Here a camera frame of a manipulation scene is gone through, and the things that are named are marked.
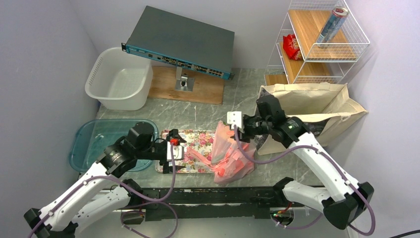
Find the pink plastic grocery bag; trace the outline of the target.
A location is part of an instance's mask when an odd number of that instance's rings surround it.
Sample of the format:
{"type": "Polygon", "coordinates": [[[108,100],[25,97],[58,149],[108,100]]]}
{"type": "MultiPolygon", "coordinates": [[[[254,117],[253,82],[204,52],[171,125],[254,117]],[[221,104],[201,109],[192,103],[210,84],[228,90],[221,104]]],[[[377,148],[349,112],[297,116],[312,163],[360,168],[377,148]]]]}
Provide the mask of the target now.
{"type": "Polygon", "coordinates": [[[255,164],[245,157],[253,158],[256,147],[251,143],[237,143],[234,131],[222,121],[216,127],[211,149],[211,169],[214,172],[214,182],[227,184],[242,179],[252,173],[255,164]]]}

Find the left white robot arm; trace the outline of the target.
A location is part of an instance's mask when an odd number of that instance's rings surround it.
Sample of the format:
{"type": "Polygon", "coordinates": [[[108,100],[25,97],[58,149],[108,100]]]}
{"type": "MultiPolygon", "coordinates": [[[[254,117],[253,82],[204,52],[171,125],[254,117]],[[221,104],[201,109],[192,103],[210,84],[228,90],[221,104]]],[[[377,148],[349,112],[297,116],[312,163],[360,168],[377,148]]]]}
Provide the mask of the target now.
{"type": "Polygon", "coordinates": [[[183,157],[185,140],[177,129],[166,138],[155,136],[154,126],[143,121],[129,129],[104,149],[84,175],[66,192],[41,209],[31,208],[24,214],[30,226],[28,237],[73,238],[93,222],[116,209],[135,209],[163,204],[174,190],[175,178],[162,198],[145,195],[132,179],[120,180],[138,160],[157,160],[163,173],[175,173],[175,160],[183,157]]]}

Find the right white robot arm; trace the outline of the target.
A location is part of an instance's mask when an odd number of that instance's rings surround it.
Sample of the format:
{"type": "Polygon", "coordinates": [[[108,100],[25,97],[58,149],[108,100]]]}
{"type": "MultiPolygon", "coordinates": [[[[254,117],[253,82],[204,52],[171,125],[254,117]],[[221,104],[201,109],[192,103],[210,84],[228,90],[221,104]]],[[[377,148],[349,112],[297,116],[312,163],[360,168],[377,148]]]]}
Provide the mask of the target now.
{"type": "Polygon", "coordinates": [[[234,113],[231,128],[236,142],[247,142],[255,136],[270,135],[285,147],[281,157],[294,153],[322,182],[324,189],[308,186],[285,177],[273,186],[273,200],[279,206],[288,202],[319,211],[334,227],[347,227],[370,236],[376,218],[370,200],[374,188],[369,182],[360,183],[339,166],[323,149],[313,133],[298,117],[289,117],[273,95],[256,101],[258,114],[234,113]]]}

